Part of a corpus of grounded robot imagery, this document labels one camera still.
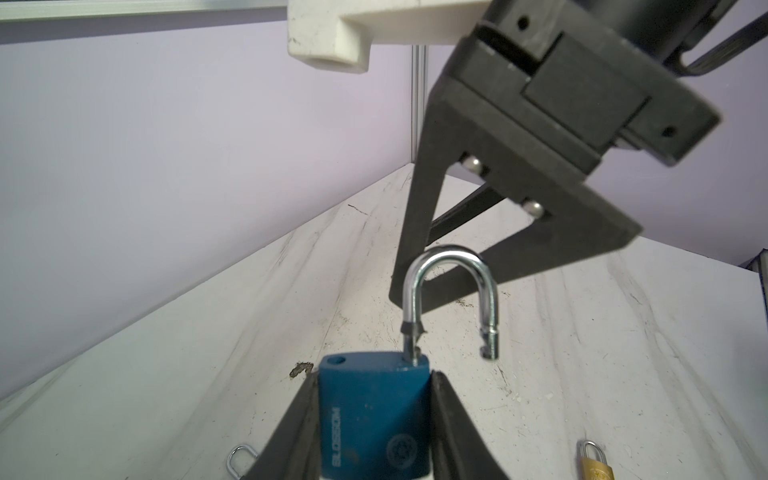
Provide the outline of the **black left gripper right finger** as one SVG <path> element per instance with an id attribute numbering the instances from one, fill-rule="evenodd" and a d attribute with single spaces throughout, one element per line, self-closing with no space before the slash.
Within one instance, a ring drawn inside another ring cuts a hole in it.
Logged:
<path id="1" fill-rule="evenodd" d="M 430 375 L 431 459 L 437 480 L 508 480 L 448 377 Z"/>

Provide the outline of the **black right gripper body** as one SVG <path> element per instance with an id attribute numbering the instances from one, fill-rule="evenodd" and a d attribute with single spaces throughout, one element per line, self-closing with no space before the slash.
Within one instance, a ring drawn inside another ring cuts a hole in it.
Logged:
<path id="1" fill-rule="evenodd" d="M 713 1 L 494 1 L 443 69 L 443 162 L 585 177 L 613 148 L 674 166 L 720 123 L 669 59 Z"/>

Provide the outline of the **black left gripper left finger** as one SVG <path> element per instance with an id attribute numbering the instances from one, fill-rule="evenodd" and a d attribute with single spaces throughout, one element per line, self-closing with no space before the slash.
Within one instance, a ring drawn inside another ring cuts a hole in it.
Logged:
<path id="1" fill-rule="evenodd" d="M 266 446 L 240 479 L 319 479 L 318 373 L 303 381 Z"/>

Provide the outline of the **black padlock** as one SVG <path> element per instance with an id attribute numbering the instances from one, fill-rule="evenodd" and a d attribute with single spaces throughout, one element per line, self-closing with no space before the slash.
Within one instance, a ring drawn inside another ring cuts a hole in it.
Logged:
<path id="1" fill-rule="evenodd" d="M 236 445 L 228 454 L 225 466 L 232 479 L 244 479 L 255 465 L 259 453 L 248 444 Z"/>

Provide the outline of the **blue padlock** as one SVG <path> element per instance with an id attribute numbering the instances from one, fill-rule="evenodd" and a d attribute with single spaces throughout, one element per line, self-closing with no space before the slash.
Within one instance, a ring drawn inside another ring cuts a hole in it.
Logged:
<path id="1" fill-rule="evenodd" d="M 402 288 L 402 350 L 327 355 L 319 365 L 323 478 L 417 479 L 430 473 L 431 368 L 418 341 L 425 332 L 422 287 L 428 272 L 444 264 L 463 267 L 475 280 L 481 355 L 498 358 L 498 289 L 490 268 L 457 245 L 421 254 Z"/>

